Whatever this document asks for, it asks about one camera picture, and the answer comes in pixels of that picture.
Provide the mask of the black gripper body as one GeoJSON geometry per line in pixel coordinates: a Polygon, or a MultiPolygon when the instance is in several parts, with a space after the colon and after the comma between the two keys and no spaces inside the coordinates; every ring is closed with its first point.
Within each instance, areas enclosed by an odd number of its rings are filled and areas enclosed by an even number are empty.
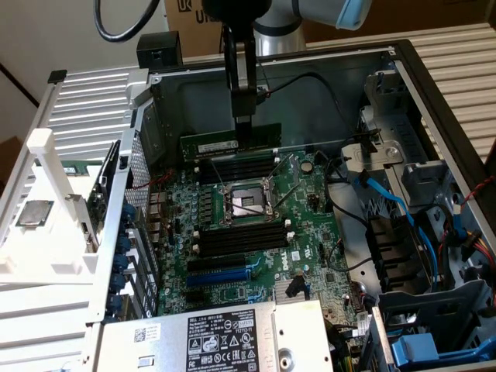
{"type": "Polygon", "coordinates": [[[203,0],[205,13],[230,27],[247,26],[257,17],[258,1],[252,0],[203,0]]]}

